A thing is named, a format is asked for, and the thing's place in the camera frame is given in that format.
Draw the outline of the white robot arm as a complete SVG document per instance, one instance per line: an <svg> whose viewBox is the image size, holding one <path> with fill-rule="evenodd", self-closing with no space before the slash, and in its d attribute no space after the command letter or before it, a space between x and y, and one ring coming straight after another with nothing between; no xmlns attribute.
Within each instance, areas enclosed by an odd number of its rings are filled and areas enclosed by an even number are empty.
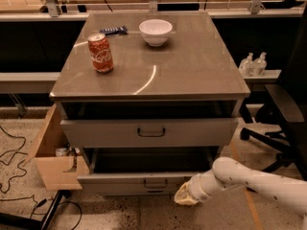
<svg viewBox="0 0 307 230"><path fill-rule="evenodd" d="M306 181L253 170L230 157L219 157L213 162L211 170L197 173L184 182L177 190L174 201L179 205L195 205L236 186L246 186L293 209L303 217L301 229L307 230Z"/></svg>

